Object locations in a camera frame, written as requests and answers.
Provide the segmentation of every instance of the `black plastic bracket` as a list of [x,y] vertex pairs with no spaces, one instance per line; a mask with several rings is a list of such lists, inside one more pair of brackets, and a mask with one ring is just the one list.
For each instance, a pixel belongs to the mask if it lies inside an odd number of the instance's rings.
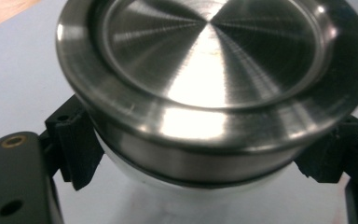
[[350,116],[308,147],[296,160],[299,170],[319,183],[337,183],[345,172],[348,221],[358,224],[358,119]]
[[63,223],[35,133],[0,139],[0,224],[12,223]]
[[72,96],[45,123],[48,129],[41,134],[41,141],[47,155],[52,155],[49,170],[60,168],[63,179],[71,181],[74,189],[84,188],[103,156],[89,114]]

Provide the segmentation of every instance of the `circular machining marks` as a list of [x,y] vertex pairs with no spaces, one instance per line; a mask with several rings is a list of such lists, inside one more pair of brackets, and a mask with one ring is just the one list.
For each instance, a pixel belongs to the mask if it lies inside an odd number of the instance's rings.
[[120,1],[100,51],[136,87],[184,105],[247,108],[305,89],[322,71],[310,14],[287,0]]

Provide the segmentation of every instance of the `stainless steel lid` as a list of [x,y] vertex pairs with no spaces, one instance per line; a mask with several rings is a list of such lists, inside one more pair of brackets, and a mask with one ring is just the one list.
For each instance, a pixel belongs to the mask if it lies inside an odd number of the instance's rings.
[[69,0],[57,51],[112,151],[179,184],[273,172],[358,105],[343,0]]

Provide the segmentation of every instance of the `white surface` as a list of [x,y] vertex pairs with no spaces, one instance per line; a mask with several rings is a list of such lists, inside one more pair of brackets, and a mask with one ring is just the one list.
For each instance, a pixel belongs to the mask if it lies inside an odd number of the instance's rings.
[[[44,120],[73,94],[54,44],[64,2],[42,0],[0,25],[0,137],[19,131],[41,133]],[[358,0],[349,2],[358,11]],[[149,197],[106,157],[91,185],[79,192],[62,183],[59,175],[55,179],[67,224],[347,223],[345,179],[339,185],[319,185],[295,165],[270,185],[193,217],[179,216],[170,203]]]

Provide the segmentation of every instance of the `metal lid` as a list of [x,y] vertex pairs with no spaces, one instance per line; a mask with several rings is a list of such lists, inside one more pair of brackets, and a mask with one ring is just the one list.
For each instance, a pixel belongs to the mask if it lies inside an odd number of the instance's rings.
[[[345,1],[69,0],[57,51],[103,139],[173,179],[186,175],[162,163],[188,152],[299,151],[358,105],[358,17]],[[146,162],[117,132],[164,152],[145,147]]]

